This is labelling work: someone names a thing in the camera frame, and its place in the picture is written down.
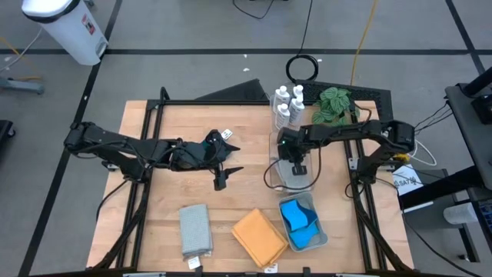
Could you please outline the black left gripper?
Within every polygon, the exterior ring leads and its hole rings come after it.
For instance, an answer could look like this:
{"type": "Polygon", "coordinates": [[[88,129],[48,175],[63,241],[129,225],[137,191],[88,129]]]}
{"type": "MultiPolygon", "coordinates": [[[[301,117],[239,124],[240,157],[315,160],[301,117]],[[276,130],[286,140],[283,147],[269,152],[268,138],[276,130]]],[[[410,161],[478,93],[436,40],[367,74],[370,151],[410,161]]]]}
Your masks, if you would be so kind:
{"type": "Polygon", "coordinates": [[[217,154],[208,154],[201,142],[185,142],[181,138],[171,143],[169,168],[174,172],[185,171],[211,171],[214,174],[214,190],[221,191],[226,188],[226,178],[238,172],[243,167],[223,169],[223,161],[227,153],[239,151],[240,148],[223,143],[221,151],[217,154]]]}

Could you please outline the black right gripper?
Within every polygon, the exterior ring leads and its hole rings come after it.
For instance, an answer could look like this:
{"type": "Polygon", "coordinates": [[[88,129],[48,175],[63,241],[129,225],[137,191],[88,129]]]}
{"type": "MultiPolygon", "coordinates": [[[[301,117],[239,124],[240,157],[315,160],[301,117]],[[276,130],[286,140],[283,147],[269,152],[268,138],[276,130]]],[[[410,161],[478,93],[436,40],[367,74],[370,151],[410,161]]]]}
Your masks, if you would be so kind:
{"type": "Polygon", "coordinates": [[[296,162],[295,166],[297,167],[292,168],[293,175],[306,175],[308,173],[307,168],[302,164],[307,153],[302,145],[303,135],[304,133],[300,130],[283,127],[277,136],[278,158],[296,162]]]}

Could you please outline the grey waffle towel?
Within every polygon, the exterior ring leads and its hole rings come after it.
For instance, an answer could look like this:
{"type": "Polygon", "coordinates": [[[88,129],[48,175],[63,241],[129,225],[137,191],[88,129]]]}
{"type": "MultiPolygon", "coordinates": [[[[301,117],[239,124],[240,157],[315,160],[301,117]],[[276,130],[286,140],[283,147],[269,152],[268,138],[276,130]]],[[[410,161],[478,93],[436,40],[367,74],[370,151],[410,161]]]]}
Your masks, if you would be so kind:
{"type": "Polygon", "coordinates": [[[288,192],[296,192],[307,190],[311,187],[313,182],[312,166],[310,162],[302,162],[303,166],[307,168],[306,175],[293,175],[292,168],[297,167],[295,163],[288,160],[280,160],[278,164],[274,166],[278,176],[278,181],[275,185],[280,185],[283,190],[288,192]]]}
{"type": "Polygon", "coordinates": [[[211,224],[206,204],[179,209],[181,253],[190,270],[201,266],[200,257],[213,251],[211,224]]]}

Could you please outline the teal cloth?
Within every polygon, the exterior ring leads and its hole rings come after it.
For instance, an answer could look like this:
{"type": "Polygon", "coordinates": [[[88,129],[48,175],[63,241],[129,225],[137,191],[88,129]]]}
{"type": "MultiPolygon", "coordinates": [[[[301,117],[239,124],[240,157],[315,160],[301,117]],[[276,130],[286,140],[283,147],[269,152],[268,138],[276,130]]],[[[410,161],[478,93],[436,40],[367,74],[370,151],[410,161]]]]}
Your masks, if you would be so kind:
{"type": "Polygon", "coordinates": [[[219,154],[224,151],[221,148],[223,143],[227,143],[223,138],[221,133],[217,129],[212,129],[202,141],[201,145],[204,147],[208,154],[219,154]]]}

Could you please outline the blue cloth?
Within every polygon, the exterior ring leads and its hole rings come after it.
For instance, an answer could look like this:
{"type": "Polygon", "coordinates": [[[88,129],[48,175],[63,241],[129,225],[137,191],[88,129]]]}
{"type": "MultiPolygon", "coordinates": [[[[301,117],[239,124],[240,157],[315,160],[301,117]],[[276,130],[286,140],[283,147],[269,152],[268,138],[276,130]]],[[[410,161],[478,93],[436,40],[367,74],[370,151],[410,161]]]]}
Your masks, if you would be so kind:
{"type": "Polygon", "coordinates": [[[296,199],[282,203],[281,214],[292,232],[308,226],[308,217],[296,199]]]}

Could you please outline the orange towel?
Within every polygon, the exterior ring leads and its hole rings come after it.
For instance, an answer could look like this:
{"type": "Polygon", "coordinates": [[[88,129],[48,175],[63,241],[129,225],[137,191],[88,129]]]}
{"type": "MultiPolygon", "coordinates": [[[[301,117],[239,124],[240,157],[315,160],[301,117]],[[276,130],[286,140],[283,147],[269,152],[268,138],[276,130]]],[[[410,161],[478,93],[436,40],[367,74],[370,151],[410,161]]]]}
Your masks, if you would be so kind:
{"type": "Polygon", "coordinates": [[[284,236],[259,209],[249,212],[231,232],[261,269],[273,265],[288,247],[284,236]]]}

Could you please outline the large clear plastic bin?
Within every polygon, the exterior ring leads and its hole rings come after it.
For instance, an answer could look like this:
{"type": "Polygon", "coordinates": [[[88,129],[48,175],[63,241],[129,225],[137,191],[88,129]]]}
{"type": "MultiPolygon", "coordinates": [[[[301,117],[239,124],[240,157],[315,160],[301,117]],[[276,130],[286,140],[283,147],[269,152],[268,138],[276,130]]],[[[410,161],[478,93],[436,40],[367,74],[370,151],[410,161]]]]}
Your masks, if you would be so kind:
{"type": "Polygon", "coordinates": [[[312,154],[310,150],[307,150],[306,156],[304,157],[304,161],[310,162],[312,166],[312,175],[313,175],[313,182],[311,183],[311,187],[307,190],[303,191],[296,191],[296,192],[288,192],[286,190],[283,190],[280,185],[275,185],[275,183],[278,181],[278,176],[275,171],[274,166],[278,164],[280,159],[278,158],[278,147],[277,147],[277,136],[278,132],[272,132],[269,135],[269,166],[265,169],[263,179],[265,185],[269,189],[277,190],[280,192],[285,192],[285,193],[298,193],[298,192],[308,192],[314,188],[314,185],[316,184],[317,180],[319,179],[320,173],[321,173],[321,150],[318,150],[318,165],[315,167],[312,162],[312,154]]]}

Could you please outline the grey plastic bin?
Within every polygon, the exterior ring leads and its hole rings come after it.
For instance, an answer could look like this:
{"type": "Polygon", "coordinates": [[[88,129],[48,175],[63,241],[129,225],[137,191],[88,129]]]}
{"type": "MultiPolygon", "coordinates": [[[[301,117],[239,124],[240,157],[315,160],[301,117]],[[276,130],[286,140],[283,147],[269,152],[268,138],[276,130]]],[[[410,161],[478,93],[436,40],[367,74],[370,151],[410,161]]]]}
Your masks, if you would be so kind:
{"type": "Polygon", "coordinates": [[[307,209],[312,209],[316,212],[315,205],[314,205],[314,199],[313,199],[312,194],[310,192],[302,192],[302,193],[290,195],[286,198],[283,198],[279,202],[279,211],[280,211],[281,219],[282,219],[282,222],[284,224],[284,229],[287,233],[288,241],[289,241],[291,249],[294,252],[305,252],[308,250],[319,248],[319,247],[327,244],[327,242],[328,242],[327,234],[323,229],[323,226],[321,224],[321,220],[320,220],[319,216],[317,215],[318,219],[314,223],[317,225],[317,227],[319,229],[319,234],[316,235],[315,237],[313,237],[313,239],[310,241],[310,243],[308,244],[308,246],[306,248],[304,248],[304,249],[293,249],[292,248],[291,240],[289,239],[289,233],[291,232],[291,230],[290,230],[287,222],[285,221],[285,219],[283,218],[283,216],[281,214],[281,204],[284,202],[288,202],[290,200],[293,200],[293,199],[296,199],[298,201],[298,203],[300,204],[300,206],[303,206],[307,209]]]}

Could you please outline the white bottles cluster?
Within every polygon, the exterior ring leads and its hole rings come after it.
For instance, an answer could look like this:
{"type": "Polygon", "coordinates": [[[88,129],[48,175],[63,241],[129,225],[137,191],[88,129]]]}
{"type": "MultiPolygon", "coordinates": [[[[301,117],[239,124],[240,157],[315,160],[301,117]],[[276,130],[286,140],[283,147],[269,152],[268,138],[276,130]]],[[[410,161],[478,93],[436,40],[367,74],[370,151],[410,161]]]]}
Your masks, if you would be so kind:
{"type": "MultiPolygon", "coordinates": [[[[288,108],[289,108],[289,105],[291,103],[291,100],[293,99],[293,96],[291,96],[291,99],[288,103],[288,108]]],[[[271,127],[272,127],[272,131],[273,132],[279,132],[280,130],[276,129],[276,127],[274,126],[274,120],[275,120],[275,112],[273,111],[273,107],[272,107],[272,103],[273,103],[273,100],[274,100],[274,95],[271,97],[271,100],[270,100],[270,110],[271,110],[271,127]]],[[[303,112],[303,116],[302,116],[302,120],[300,122],[299,125],[297,126],[291,126],[290,124],[288,124],[288,128],[291,128],[291,129],[294,129],[294,130],[298,130],[300,127],[301,127],[301,123],[303,122],[303,119],[304,119],[304,112],[303,112]]]]}

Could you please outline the black wedge panel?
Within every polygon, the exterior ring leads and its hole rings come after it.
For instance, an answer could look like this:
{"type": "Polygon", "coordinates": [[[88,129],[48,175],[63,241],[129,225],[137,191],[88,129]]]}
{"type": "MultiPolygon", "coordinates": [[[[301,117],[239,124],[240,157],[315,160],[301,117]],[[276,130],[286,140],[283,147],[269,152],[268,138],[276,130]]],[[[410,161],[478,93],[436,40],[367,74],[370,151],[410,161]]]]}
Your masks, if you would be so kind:
{"type": "Polygon", "coordinates": [[[197,100],[209,101],[249,101],[266,99],[268,99],[267,94],[257,78],[197,98],[197,100]]]}

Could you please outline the green leafy plant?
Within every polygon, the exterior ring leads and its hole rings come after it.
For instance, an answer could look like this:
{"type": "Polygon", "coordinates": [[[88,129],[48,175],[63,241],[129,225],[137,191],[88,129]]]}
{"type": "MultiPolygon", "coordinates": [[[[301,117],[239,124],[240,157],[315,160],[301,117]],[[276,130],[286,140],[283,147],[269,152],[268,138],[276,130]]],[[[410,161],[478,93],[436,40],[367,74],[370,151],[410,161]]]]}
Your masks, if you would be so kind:
{"type": "Polygon", "coordinates": [[[313,124],[342,126],[352,123],[352,116],[360,115],[359,108],[351,99],[351,91],[345,88],[327,88],[319,97],[314,104],[318,110],[311,116],[313,124]]]}

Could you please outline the black perforated panel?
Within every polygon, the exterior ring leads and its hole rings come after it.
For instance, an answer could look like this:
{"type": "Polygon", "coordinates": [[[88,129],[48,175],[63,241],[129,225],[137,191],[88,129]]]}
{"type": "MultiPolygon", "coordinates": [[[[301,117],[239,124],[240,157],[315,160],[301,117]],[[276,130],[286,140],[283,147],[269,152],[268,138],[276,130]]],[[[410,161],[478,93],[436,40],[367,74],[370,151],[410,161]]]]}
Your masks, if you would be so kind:
{"type": "Polygon", "coordinates": [[[304,87],[304,104],[306,106],[301,125],[313,124],[311,116],[318,110],[318,107],[314,104],[320,98],[319,95],[330,87],[345,88],[351,91],[351,99],[360,110],[358,117],[351,117],[352,123],[365,122],[371,118],[379,118],[383,121],[394,118],[391,92],[388,90],[315,81],[302,81],[300,85],[304,87]]]}

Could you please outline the white printed paper sheet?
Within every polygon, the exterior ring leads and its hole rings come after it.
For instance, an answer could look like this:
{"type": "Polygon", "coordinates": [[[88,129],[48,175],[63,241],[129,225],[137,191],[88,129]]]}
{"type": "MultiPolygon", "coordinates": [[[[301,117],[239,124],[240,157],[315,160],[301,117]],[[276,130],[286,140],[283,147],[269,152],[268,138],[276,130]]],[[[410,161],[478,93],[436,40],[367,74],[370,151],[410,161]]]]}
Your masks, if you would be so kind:
{"type": "Polygon", "coordinates": [[[404,195],[424,186],[412,165],[403,165],[395,170],[392,175],[399,195],[404,195]]]}

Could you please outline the grey cylinder roll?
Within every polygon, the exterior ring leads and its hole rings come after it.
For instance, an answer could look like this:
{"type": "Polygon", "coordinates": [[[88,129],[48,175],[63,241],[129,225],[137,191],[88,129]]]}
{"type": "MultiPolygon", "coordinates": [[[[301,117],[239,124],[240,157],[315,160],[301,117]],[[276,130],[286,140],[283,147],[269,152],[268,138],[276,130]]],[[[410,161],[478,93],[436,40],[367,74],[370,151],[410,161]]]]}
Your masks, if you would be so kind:
{"type": "Polygon", "coordinates": [[[452,225],[477,222],[478,218],[471,202],[454,205],[443,210],[445,220],[452,225]]]}

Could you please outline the black aluminium table frame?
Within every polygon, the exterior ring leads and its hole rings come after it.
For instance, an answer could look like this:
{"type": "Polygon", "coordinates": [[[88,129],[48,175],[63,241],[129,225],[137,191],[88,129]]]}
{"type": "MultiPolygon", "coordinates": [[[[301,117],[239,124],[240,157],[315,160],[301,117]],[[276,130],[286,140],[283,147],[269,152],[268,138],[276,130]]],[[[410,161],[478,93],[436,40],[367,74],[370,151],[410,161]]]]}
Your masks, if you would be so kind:
{"type": "MultiPolygon", "coordinates": [[[[161,112],[152,101],[129,101],[122,116],[123,135],[138,137],[144,127],[159,131],[163,139],[180,137],[201,141],[212,129],[230,129],[229,142],[237,147],[225,166],[234,169],[227,186],[213,187],[208,171],[171,172],[156,170],[145,221],[128,238],[116,258],[121,267],[140,271],[185,272],[188,264],[181,253],[178,211],[204,203],[208,207],[213,251],[201,259],[205,272],[256,272],[258,267],[232,234],[233,226],[250,211],[261,210],[279,231],[284,231],[278,203],[281,193],[270,189],[269,151],[272,114],[265,101],[178,101],[165,103],[161,112]]],[[[356,272],[389,269],[391,263],[373,236],[357,217],[347,188],[347,159],[359,152],[371,154],[377,143],[333,142],[314,152],[317,182],[312,195],[315,210],[327,233],[325,245],[305,252],[286,249],[278,258],[280,272],[356,272]]]]}

